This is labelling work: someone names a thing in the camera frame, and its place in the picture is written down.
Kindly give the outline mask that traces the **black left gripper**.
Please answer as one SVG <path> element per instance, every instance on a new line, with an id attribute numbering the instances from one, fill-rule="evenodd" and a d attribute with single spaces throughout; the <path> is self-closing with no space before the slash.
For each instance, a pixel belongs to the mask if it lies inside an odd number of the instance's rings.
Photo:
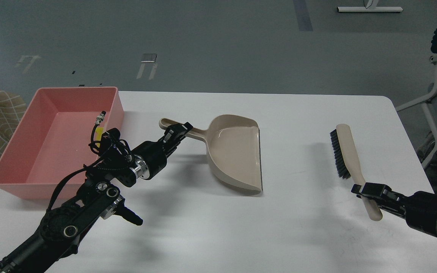
<path id="1" fill-rule="evenodd" d="M 160 141 L 145 141 L 131 150 L 135 166 L 132 168 L 137 176 L 144 180 L 154 178 L 167 164 L 164 148 L 168 156 L 173 154 L 181 141 L 193 129 L 191 123 L 175 123 L 165 129 Z"/>

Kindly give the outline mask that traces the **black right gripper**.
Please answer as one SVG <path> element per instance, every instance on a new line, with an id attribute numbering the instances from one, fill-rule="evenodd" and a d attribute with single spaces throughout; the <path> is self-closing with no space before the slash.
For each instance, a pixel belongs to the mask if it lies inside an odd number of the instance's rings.
<path id="1" fill-rule="evenodd" d="M 437 194 L 418 191 L 411 196 L 394 192 L 386 184 L 354 184 L 351 192 L 357 197 L 375 200 L 382 211 L 406 220 L 407 225 L 417 231 L 437 237 Z"/>

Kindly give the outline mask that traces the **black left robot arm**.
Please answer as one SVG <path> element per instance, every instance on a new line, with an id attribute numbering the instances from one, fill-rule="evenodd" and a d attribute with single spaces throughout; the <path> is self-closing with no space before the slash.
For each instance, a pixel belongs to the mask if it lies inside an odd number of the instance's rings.
<path id="1" fill-rule="evenodd" d="M 99 218 L 117 215 L 140 226 L 143 220 L 128 209 L 118 180 L 127 188 L 139 179 L 150 180 L 167 164 L 193 126 L 175 123 L 157 141 L 145 141 L 131 149 L 116 128 L 95 139 L 106 112 L 96 117 L 89 147 L 98 156 L 90 165 L 64 177 L 54 189 L 49 205 L 33 235 L 0 260 L 0 273 L 43 273 L 59 259 L 78 253 L 78 247 Z"/>

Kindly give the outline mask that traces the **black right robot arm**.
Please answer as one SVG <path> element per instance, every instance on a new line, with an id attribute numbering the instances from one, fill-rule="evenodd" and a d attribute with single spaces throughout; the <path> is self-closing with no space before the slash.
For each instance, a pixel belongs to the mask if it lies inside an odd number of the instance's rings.
<path id="1" fill-rule="evenodd" d="M 369 182 L 355 184 L 351 192 L 375 201 L 381 210 L 404 219 L 410 228 L 437 237 L 437 194 L 417 191 L 405 196 L 388 185 Z"/>

